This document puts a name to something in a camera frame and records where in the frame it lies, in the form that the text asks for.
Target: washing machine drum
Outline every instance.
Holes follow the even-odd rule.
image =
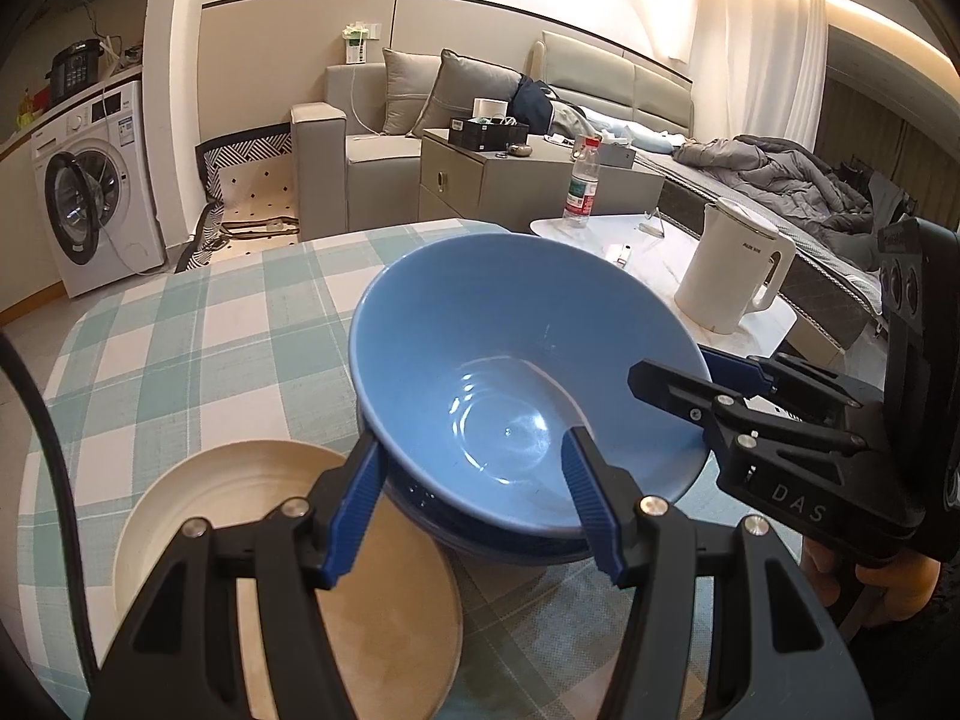
[[[101,151],[55,154],[45,178],[47,213],[67,257],[85,265],[97,251],[100,232],[120,200],[116,166]]]

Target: nightstand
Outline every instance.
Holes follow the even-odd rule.
[[[445,129],[428,129],[421,145],[418,220],[475,218],[514,232],[529,232],[537,218],[563,213],[573,162],[570,149],[531,135],[529,157],[497,156],[450,146]],[[634,165],[602,167],[594,215],[638,214],[656,208],[664,177]]]

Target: white curtain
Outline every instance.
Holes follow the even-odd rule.
[[[690,57],[693,135],[813,149],[827,76],[827,0],[701,0]]]

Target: mattress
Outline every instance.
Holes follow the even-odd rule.
[[[839,259],[810,234],[789,223],[750,197],[694,167],[680,165],[666,154],[637,151],[637,160],[667,180],[661,195],[661,213],[695,234],[703,234],[704,204],[728,197],[768,218],[797,245],[797,257],[781,293],[813,322],[848,349],[868,323],[881,313],[877,276]]]

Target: checkered tablecloth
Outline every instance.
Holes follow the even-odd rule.
[[[435,221],[237,257],[102,300],[73,328],[46,396],[80,522],[98,655],[116,628],[110,572],[121,529],[160,474],[201,449],[268,437],[347,452],[356,440],[347,334],[383,266],[424,242],[496,230]],[[680,503],[737,522],[746,507],[707,470]],[[795,536],[790,536],[796,547]],[[27,457],[18,570],[32,668],[80,720],[86,690],[67,608],[53,495],[37,442]],[[592,562],[544,570],[450,556],[464,607],[460,670],[440,718],[587,720],[613,669],[632,594]],[[698,592],[688,716],[709,656],[709,588]]]

